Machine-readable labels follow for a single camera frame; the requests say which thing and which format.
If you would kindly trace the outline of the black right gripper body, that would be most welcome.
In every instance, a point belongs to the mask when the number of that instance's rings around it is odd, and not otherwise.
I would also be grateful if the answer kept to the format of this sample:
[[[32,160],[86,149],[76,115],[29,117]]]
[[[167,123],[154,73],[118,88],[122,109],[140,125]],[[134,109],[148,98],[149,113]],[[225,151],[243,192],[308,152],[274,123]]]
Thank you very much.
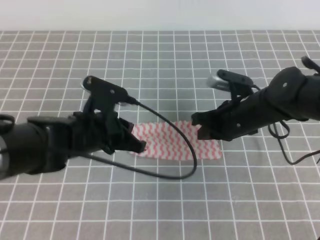
[[[236,103],[226,101],[212,110],[211,138],[231,141],[257,133],[260,128],[259,103],[258,97],[247,97]]]

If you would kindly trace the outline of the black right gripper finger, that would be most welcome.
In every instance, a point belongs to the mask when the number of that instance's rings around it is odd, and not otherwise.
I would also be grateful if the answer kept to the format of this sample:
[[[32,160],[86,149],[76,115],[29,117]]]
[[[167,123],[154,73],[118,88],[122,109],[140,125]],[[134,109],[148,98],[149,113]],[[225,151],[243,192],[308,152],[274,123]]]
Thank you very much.
[[[209,110],[205,112],[195,112],[191,115],[191,124],[211,127],[216,122],[217,111]]]
[[[198,140],[220,140],[220,133],[206,126],[201,126],[197,130]]]

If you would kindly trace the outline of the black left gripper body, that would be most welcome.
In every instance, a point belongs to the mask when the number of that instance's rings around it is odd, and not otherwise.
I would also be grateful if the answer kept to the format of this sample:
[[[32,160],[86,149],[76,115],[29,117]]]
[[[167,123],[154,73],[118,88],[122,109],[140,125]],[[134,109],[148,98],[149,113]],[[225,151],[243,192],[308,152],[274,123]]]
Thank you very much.
[[[69,155],[97,150],[111,155],[125,149],[125,120],[117,115],[108,125],[101,112],[89,115],[76,111],[67,117],[67,125],[70,128]]]

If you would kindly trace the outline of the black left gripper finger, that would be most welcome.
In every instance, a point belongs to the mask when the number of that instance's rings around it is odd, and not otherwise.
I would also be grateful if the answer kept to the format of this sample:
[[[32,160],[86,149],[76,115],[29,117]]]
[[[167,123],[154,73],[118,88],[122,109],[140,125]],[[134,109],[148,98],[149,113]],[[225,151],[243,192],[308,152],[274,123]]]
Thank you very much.
[[[134,137],[133,128],[134,128],[133,123],[131,123],[121,117],[117,119],[117,135],[120,138]]]
[[[146,145],[147,143],[145,141],[139,140],[134,135],[129,134],[116,143],[114,149],[119,151],[143,153]]]

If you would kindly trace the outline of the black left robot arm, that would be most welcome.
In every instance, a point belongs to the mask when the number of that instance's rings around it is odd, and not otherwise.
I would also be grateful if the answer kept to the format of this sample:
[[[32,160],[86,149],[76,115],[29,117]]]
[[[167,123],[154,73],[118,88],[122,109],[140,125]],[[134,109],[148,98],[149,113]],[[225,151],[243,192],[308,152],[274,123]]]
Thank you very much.
[[[146,142],[133,135],[133,128],[116,113],[76,111],[68,117],[33,116],[19,124],[1,114],[0,178],[58,172],[69,159],[99,150],[142,153]]]

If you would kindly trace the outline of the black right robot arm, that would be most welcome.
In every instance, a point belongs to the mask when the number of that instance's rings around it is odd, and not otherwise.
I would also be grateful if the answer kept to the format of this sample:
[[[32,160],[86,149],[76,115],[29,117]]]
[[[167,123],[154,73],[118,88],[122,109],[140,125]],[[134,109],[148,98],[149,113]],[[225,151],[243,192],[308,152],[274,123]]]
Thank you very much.
[[[196,112],[192,125],[199,125],[199,140],[232,141],[253,135],[258,129],[288,120],[320,119],[320,67],[309,57],[302,64],[314,75],[304,75],[297,67],[281,70],[263,89],[253,92],[253,81],[245,75],[220,69],[217,76],[226,83],[221,89],[230,92],[217,109]]]

